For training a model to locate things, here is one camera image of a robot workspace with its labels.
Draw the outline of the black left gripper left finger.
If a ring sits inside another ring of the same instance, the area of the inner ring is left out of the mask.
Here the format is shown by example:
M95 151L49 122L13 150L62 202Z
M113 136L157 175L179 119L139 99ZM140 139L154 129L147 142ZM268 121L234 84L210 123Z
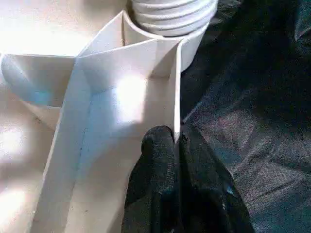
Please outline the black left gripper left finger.
M129 177L123 233L178 233L175 144L167 126L149 129Z

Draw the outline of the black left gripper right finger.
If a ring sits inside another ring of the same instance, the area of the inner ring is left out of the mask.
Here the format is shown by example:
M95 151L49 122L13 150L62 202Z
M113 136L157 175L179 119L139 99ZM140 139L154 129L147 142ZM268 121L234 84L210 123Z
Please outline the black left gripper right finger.
M179 158L184 232L255 231L232 175L193 126L182 127Z

